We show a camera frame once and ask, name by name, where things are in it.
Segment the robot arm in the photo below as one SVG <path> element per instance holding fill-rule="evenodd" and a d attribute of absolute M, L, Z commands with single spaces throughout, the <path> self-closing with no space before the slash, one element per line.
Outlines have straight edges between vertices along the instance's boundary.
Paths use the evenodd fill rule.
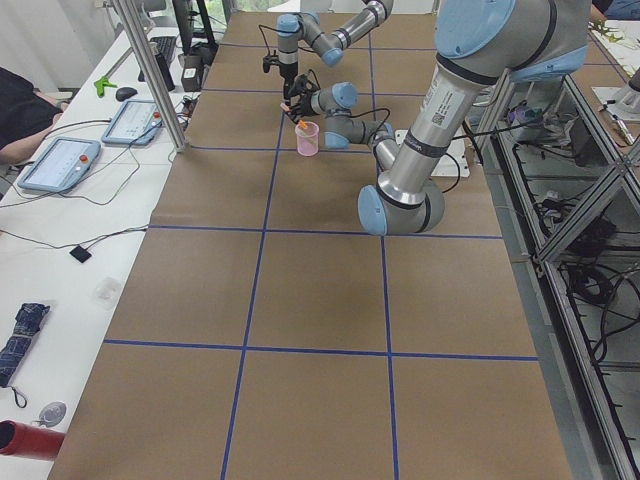
<path fill-rule="evenodd" d="M 283 78 L 283 98 L 287 106 L 294 96 L 292 88 L 299 74 L 299 43 L 304 42 L 328 66 L 337 65 L 344 51 L 381 26 L 391 15 L 394 1 L 364 1 L 365 6 L 341 27 L 325 32 L 315 12 L 282 14 L 277 18 L 277 49 L 263 58 L 263 71 L 275 65 Z"/>

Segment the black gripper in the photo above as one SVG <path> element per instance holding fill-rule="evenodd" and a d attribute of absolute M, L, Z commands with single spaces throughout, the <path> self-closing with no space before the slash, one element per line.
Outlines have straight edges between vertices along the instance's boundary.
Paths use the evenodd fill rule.
<path fill-rule="evenodd" d="M 313 93 L 303 93 L 299 97 L 298 103 L 294 108 L 291 108 L 290 86 L 283 86 L 283 101 L 281 103 L 281 107 L 284 111 L 287 111 L 287 116 L 294 124 L 298 124 L 303 119 L 303 115 L 315 114 L 315 110 L 312 106 L 312 100 Z"/>
<path fill-rule="evenodd" d="M 283 79 L 283 89 L 290 90 L 298 76 L 298 63 L 280 63 L 279 74 Z"/>

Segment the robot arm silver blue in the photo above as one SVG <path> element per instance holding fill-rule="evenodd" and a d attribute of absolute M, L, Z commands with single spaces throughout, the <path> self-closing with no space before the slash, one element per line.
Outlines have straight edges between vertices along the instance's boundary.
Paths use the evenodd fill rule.
<path fill-rule="evenodd" d="M 514 82 L 544 81 L 580 68 L 586 58 L 588 1 L 447 1 L 435 25 L 436 64 L 420 111 L 401 144 L 385 121 L 356 121 L 355 87 L 300 85 L 299 44 L 328 66 L 390 16 L 390 1 L 368 1 L 342 27 L 326 34 L 314 13 L 277 20 L 274 57 L 284 79 L 284 110 L 291 120 L 325 117 L 325 145 L 368 146 L 381 167 L 377 182 L 358 197 L 359 220 L 371 235 L 419 233 L 444 213 L 444 195 L 431 179 L 479 93 L 503 73 Z"/>

